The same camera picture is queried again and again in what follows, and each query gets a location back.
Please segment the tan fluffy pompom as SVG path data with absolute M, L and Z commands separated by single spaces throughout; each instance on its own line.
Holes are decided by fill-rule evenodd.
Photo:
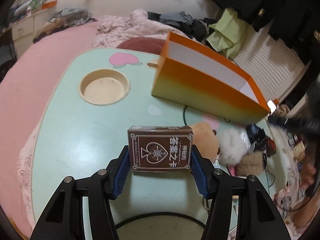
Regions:
M 253 152 L 244 156 L 236 166 L 236 175 L 246 177 L 250 174 L 258 176 L 264 171 L 263 153 Z

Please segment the white fluffy pompom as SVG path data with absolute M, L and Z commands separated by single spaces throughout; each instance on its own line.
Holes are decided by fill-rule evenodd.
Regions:
M 219 141 L 219 163 L 236 165 L 247 154 L 252 153 L 252 145 L 245 129 L 229 128 L 217 133 Z

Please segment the brown plush toy keychain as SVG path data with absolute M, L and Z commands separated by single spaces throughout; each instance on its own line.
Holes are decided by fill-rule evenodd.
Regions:
M 190 126 L 193 131 L 193 144 L 202 157 L 214 162 L 219 151 L 219 141 L 208 123 L 198 122 Z

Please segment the brown card deck box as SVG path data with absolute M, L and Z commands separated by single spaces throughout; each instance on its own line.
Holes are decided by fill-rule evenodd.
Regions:
M 191 127 L 132 126 L 127 133 L 131 170 L 171 172 L 190 168 Z

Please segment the orange cardboard box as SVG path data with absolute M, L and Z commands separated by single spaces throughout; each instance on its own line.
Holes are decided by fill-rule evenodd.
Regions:
M 175 33 L 168 35 L 160 54 L 151 94 L 242 125 L 255 124 L 270 112 L 249 74 Z

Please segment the smartphone with lit screen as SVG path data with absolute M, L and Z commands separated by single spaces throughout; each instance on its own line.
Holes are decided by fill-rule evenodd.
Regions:
M 273 114 L 277 109 L 276 104 L 274 103 L 273 100 L 268 100 L 267 105 L 268 105 L 268 107 L 270 109 L 270 114 Z

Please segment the black hanging jacket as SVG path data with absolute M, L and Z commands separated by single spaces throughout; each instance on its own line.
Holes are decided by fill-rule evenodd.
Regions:
M 307 64 L 319 53 L 319 0 L 212 0 L 232 8 L 255 31 L 269 25 L 268 34 L 281 39 Z

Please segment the light green hanging garment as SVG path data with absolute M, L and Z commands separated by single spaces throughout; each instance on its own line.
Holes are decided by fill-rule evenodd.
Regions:
M 218 53 L 233 60 L 244 44 L 250 25 L 238 18 L 232 8 L 224 10 L 221 18 L 208 28 L 214 31 L 207 37 L 208 44 Z

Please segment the pile of dark clothes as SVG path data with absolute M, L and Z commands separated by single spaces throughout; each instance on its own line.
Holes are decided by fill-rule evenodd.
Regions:
M 216 23 L 212 18 L 195 19 L 184 11 L 167 14 L 148 11 L 148 19 L 178 29 L 189 38 L 194 38 L 201 43 L 215 31 L 210 25 Z

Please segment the dark red pillow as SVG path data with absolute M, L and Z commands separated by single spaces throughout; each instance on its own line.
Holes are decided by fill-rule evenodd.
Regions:
M 144 53 L 160 55 L 164 45 L 165 40 L 150 37 L 136 37 L 122 42 L 117 46 L 117 49 L 140 51 Z

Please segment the white desk with drawers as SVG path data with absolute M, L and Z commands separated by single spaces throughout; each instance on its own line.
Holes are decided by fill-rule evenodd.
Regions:
M 51 8 L 35 12 L 26 18 L 13 23 L 8 29 L 1 33 L 1 45 L 9 41 L 15 49 L 16 58 L 19 59 L 23 53 L 33 44 L 37 32 L 56 12 L 56 1 Z

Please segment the pink crumpled blanket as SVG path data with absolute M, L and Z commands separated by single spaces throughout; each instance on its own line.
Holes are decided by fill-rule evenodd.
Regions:
M 176 28 L 148 19 L 148 13 L 145 10 L 136 9 L 129 17 L 101 16 L 97 21 L 93 47 L 116 48 L 121 43 L 137 37 L 166 40 L 168 33 L 186 37 Z

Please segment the patterned clothes pile on bed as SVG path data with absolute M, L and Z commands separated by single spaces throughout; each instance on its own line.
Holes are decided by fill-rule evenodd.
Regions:
M 52 18 L 38 30 L 33 39 L 33 44 L 54 33 L 96 21 L 87 9 L 65 8 L 56 12 Z

